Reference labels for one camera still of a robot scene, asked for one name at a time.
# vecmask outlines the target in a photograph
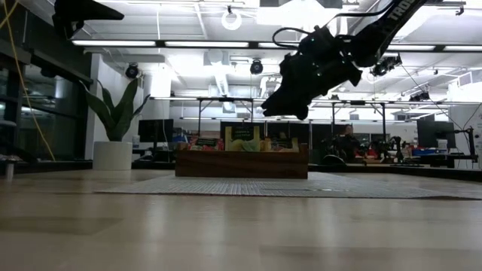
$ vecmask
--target floor mat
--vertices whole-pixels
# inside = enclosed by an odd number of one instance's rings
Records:
[[[174,175],[140,181],[97,193],[183,194],[216,196],[290,196],[380,199],[477,199],[380,181],[311,172],[307,180],[188,178]]]

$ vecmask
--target green leaf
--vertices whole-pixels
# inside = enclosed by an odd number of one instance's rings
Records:
[[[107,137],[110,141],[121,142],[122,138],[130,128],[130,121],[133,116],[134,104],[128,102],[124,105],[124,111],[120,115],[119,121],[114,129],[107,131]]]
[[[105,105],[107,105],[108,110],[112,114],[112,112],[114,111],[114,103],[112,102],[111,93],[108,91],[108,89],[104,88],[99,79],[97,79],[97,82],[99,82],[100,87],[102,88],[102,99],[104,100]]]
[[[114,122],[119,122],[120,118],[123,116],[126,106],[133,104],[134,98],[137,94],[138,79],[132,80],[129,85],[127,85],[126,91],[122,95],[119,104],[114,108],[112,112],[112,119]]]
[[[134,114],[133,114],[133,117],[131,118],[131,120],[132,120],[135,116],[137,116],[138,114],[141,113],[142,109],[144,108],[145,103],[148,102],[149,97],[151,97],[151,94],[147,95],[147,96],[144,98],[144,102],[142,102],[141,106],[139,106],[139,108],[137,108],[137,109],[134,111]]]
[[[96,112],[97,116],[99,116],[100,121],[104,124],[105,130],[109,131],[115,126],[115,122],[112,120],[112,117],[108,112],[107,105],[105,105],[101,99],[97,98],[97,96],[90,93],[84,83],[82,83],[82,85],[85,89],[87,104],[94,112]]]

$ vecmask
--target robotic arm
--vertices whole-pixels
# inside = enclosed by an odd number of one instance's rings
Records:
[[[295,115],[304,120],[308,105],[317,96],[350,81],[356,86],[362,79],[362,71],[376,65],[390,42],[404,24],[428,0],[393,0],[384,9],[371,14],[338,14],[335,17],[369,17],[382,15],[357,35],[333,35],[327,26],[315,27],[315,31],[300,41],[295,55],[287,54],[279,64],[281,87],[261,107],[264,116]],[[273,42],[282,47],[288,45]]]

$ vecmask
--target monitor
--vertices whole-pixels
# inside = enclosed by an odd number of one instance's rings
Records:
[[[418,120],[419,145],[424,148],[438,147],[437,139],[446,139],[448,148],[456,148],[453,123],[433,120]]]
[[[174,120],[140,120],[140,142],[172,142],[173,129]]]

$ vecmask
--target yellow cable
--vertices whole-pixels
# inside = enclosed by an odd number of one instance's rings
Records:
[[[18,1],[15,1],[15,5],[12,7],[12,10],[15,9],[17,3],[18,3]],[[27,104],[30,107],[30,112],[32,113],[33,121],[35,122],[35,125],[37,126],[38,133],[40,133],[40,137],[42,137],[42,141],[45,143],[45,146],[47,146],[48,152],[49,152],[50,156],[52,157],[52,161],[55,162],[55,156],[53,155],[52,150],[50,149],[50,145],[48,144],[47,140],[45,140],[44,134],[42,133],[42,130],[40,129],[40,126],[38,125],[37,117],[35,116],[32,105],[30,104],[30,97],[29,97],[29,94],[27,93],[27,89],[25,87],[25,81],[23,80],[23,76],[22,76],[22,69],[20,68],[20,64],[18,63],[17,49],[15,48],[15,42],[14,42],[14,34],[12,32],[12,28],[10,26],[10,20],[9,20],[9,16],[11,14],[8,13],[6,2],[4,3],[3,7],[5,9],[5,14],[7,15],[5,20],[7,20],[8,32],[10,33],[10,43],[12,45],[12,50],[14,51],[15,64],[17,64],[17,71],[18,71],[18,75],[20,76],[20,82],[22,83],[23,92],[25,93],[25,97],[27,98]]]

